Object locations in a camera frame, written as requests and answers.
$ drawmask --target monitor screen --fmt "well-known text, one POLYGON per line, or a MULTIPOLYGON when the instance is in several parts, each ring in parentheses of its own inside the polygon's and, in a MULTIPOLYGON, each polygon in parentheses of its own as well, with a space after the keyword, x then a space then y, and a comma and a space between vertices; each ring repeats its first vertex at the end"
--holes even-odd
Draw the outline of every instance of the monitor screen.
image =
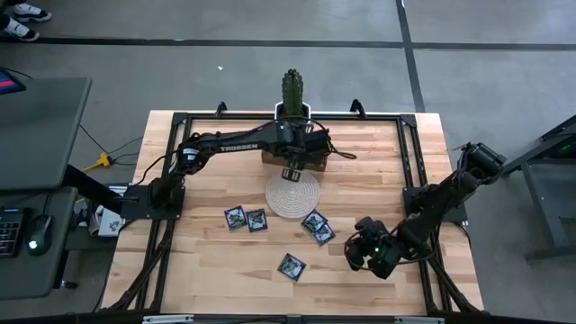
POLYGON ((18 81, 17 78, 10 75, 8 71, 0 68, 0 95, 11 94, 24 90, 26 90, 26 86, 18 81))

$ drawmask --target computer mouse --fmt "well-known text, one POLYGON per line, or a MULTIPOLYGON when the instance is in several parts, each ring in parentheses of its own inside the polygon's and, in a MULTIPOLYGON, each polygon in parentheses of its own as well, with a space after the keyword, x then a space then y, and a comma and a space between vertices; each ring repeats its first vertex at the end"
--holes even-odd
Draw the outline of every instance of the computer mouse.
POLYGON ((53 219, 50 215, 39 215, 28 224, 26 247, 31 256, 41 256, 50 248, 53 219))

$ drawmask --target shoe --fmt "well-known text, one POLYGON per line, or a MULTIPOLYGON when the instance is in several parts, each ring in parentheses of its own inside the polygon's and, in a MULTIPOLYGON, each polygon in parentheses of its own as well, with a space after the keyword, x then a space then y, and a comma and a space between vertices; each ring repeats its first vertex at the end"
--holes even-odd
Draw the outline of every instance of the shoe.
POLYGON ((34 20, 35 22, 46 22, 52 18, 52 13, 29 4, 15 5, 13 14, 14 19, 20 23, 27 23, 30 20, 34 20))
POLYGON ((8 27, 4 28, 4 31, 20 39, 20 41, 36 41, 40 37, 37 31, 31 30, 12 18, 10 18, 8 27))

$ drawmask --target concrete floor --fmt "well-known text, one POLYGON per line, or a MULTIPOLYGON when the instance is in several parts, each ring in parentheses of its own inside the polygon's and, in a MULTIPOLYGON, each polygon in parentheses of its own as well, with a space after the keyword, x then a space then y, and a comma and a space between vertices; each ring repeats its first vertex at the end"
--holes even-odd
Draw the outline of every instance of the concrete floor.
MULTIPOLYGON (((401 41, 393 0, 44 0, 44 36, 267 41, 401 41)), ((576 42, 568 0, 405 0, 413 41, 576 42)), ((574 51, 415 50, 426 111, 440 113, 448 147, 484 141, 513 158, 572 116, 574 51)), ((271 109, 280 75, 298 68, 305 100, 320 111, 415 112, 403 49, 139 47, 0 44, 0 64, 34 77, 91 77, 84 126, 106 148, 144 130, 152 109, 271 109)), ((139 144, 126 149, 136 151, 139 144)), ((77 137, 72 163, 94 163, 98 148, 77 137)), ((453 164, 457 153, 451 153, 453 164)), ((93 172, 130 181, 133 168, 93 172)), ((467 204, 472 252, 485 309, 494 314, 576 321, 576 258, 527 264, 547 246, 519 174, 482 188, 467 204)), ((74 256, 81 284, 45 300, 0 302, 0 318, 91 311, 110 252, 74 256)))

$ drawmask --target butcher block tabletop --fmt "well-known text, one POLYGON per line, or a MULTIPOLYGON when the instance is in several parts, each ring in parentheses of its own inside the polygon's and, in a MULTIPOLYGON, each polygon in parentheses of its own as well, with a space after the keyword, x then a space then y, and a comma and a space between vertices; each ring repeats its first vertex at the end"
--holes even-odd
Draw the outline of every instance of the butcher block tabletop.
MULTIPOLYGON (((134 182, 165 154, 173 113, 150 112, 134 182)), ((440 117, 417 113, 416 118, 427 179, 439 183, 452 172, 440 117)), ((197 120, 192 132, 245 131, 264 122, 267 120, 197 120)), ((202 171, 185 179, 184 209, 176 222, 163 313, 426 314, 417 264, 399 265, 383 280, 368 271, 352 271, 344 258, 344 242, 355 232, 358 220, 371 216, 391 228, 404 218, 401 189, 405 183, 395 123, 321 122, 329 128, 337 149, 358 156, 349 160, 332 154, 325 172, 311 171, 321 189, 317 210, 328 219, 336 237, 319 247, 301 220, 280 218, 266 205, 266 181, 282 167, 263 164, 260 151, 218 154, 202 171), (264 208, 268 229, 249 232, 246 226, 229 230, 224 211, 238 205, 245 211, 264 208), (307 264, 297 283, 276 270, 286 253, 307 264)), ((415 166, 410 133, 405 133, 411 165, 415 166)), ((161 169, 162 163, 158 163, 143 184, 160 176, 161 169)), ((417 184, 416 173, 413 178, 417 184)), ((142 268, 150 224, 150 220, 136 220, 121 232, 102 307, 116 302, 142 268)), ((158 241, 163 232, 162 227, 158 241)), ((440 243, 446 271, 469 301, 482 308, 466 236, 445 223, 440 243)), ((150 277, 147 306, 157 270, 150 277)), ((437 279, 431 268, 429 271, 435 301, 440 305, 437 279)))

